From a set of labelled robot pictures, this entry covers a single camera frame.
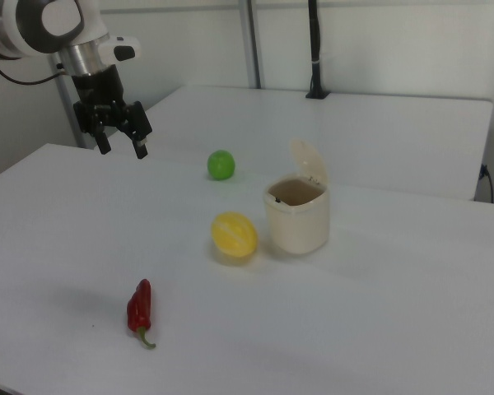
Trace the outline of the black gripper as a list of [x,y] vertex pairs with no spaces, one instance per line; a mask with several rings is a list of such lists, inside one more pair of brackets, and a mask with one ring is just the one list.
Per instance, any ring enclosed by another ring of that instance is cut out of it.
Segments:
[[73,104],[79,127],[94,137],[100,153],[110,152],[105,126],[117,127],[124,123],[123,132],[132,140],[137,158],[145,158],[147,136],[152,128],[140,101],[126,106],[116,66],[91,75],[73,76],[72,82],[79,97]]

